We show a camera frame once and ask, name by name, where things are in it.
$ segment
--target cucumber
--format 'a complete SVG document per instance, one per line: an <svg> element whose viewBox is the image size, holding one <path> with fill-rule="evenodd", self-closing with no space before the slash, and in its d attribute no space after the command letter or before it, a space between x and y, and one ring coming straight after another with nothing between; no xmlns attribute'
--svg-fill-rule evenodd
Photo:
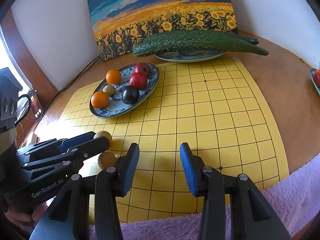
<svg viewBox="0 0 320 240"><path fill-rule="evenodd" d="M266 49L255 46L233 35L226 35L226 32L215 31L210 35L207 32L185 30L153 34L151 36L156 37L144 39L142 43L133 48L132 54L136 57L144 57L164 52L195 50L250 52L262 56L269 54Z"/></svg>
<svg viewBox="0 0 320 240"><path fill-rule="evenodd" d="M217 35L221 34L221 31L214 31L214 30L196 30L196 31L201 31L201 32L205 31L206 32L205 34L207 34L208 36L210 36L212 38L215 38L216 34ZM167 39L168 37L166 37L163 34L164 33L156 33L156 34L153 34L153 35L149 35L149 36L145 37L142 42L144 42L144 41L158 41L159 39ZM249 43L251 43L253 45L259 44L259 41L257 39L255 39L255 38L244 37L244 36L240 36L240 35L237 35L237 34L234 34L234 33L230 33L230 32L223 32L223 35L226 36L226 37L238 38L238 39L241 39L243 41L247 41L247 42L249 42Z"/></svg>

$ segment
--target oval plate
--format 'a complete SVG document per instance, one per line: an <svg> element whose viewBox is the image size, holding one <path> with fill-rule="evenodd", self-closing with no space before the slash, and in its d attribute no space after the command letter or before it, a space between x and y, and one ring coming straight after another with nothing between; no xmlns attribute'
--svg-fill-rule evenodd
<svg viewBox="0 0 320 240"><path fill-rule="evenodd" d="M312 81L313 85L315 86L316 91L320 95L319 87L316 85L315 81L313 80L316 70L317 70L316 68L311 68L310 69L310 77L311 77L311 81Z"/></svg>
<svg viewBox="0 0 320 240"><path fill-rule="evenodd" d="M225 53L226 51L224 50L199 50L193 52L167 52L156 54L156 56L165 61L186 63L214 59Z"/></svg>
<svg viewBox="0 0 320 240"><path fill-rule="evenodd" d="M125 114L128 111L131 111L132 109L140 105L150 95L150 93L156 88L156 85L158 84L159 76L160 76L159 70L155 65L147 63L151 68L151 74L148 77L148 83L147 83L146 89L140 90L139 101L133 105L126 105L125 103L122 102L123 87L129 85L130 76L133 73L133 67L135 64L131 64L119 69L122 77L121 83L119 85L114 85L114 87L116 88L116 93L110 97L110 103L107 107L102 109L94 108L90 102L90 111L93 115L100 118L110 118L110 117L119 116L121 114ZM104 86L106 85L109 85L109 83L106 80L103 80L93 93L97 91L102 91Z"/></svg>

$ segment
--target yellow grid mat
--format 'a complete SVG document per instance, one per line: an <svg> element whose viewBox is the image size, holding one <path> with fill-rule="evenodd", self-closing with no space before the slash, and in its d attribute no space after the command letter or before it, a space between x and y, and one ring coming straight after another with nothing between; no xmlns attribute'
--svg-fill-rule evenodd
<svg viewBox="0 0 320 240"><path fill-rule="evenodd" d="M182 142L206 165L231 176L245 173L260 190L289 175L276 122L239 60L165 63L158 68L157 87L133 111L109 119L92 116L88 102L99 81L77 90L59 121L60 138L110 132L110 151L117 155L125 155L132 142L139 144L132 189L117 198L121 222L201 212L203 200L189 192L181 166ZM79 173L97 174L97 159L86 160ZM91 196L91 216L93 209Z"/></svg>

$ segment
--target silver bolt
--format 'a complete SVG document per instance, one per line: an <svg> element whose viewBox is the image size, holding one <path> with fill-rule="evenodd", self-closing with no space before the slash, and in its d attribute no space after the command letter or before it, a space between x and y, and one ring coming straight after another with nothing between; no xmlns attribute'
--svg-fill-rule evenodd
<svg viewBox="0 0 320 240"><path fill-rule="evenodd" d="M245 175L245 174L243 174L243 173L241 173L241 174L239 175L239 179L241 179L241 180L247 180L247 179L248 179L248 176Z"/></svg>
<svg viewBox="0 0 320 240"><path fill-rule="evenodd" d="M212 170L213 170L213 168L211 166L204 166L203 167L204 172L211 172Z"/></svg>
<svg viewBox="0 0 320 240"><path fill-rule="evenodd" d="M79 174L73 174L73 175L71 176L71 179L72 179L72 180L78 180L78 179L80 179L80 175L79 175Z"/></svg>
<svg viewBox="0 0 320 240"><path fill-rule="evenodd" d="M107 172L109 172L109 173L113 173L113 172L115 172L116 171L116 168L114 167L114 166L109 166L108 168L107 168Z"/></svg>

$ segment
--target canvas painting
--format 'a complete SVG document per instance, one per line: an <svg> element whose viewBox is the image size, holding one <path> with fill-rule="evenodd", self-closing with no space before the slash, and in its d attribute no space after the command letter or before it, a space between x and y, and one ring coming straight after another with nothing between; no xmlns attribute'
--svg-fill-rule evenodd
<svg viewBox="0 0 320 240"><path fill-rule="evenodd" d="M231 0L88 0L102 60L128 53L164 31L210 29L237 33Z"/></svg>

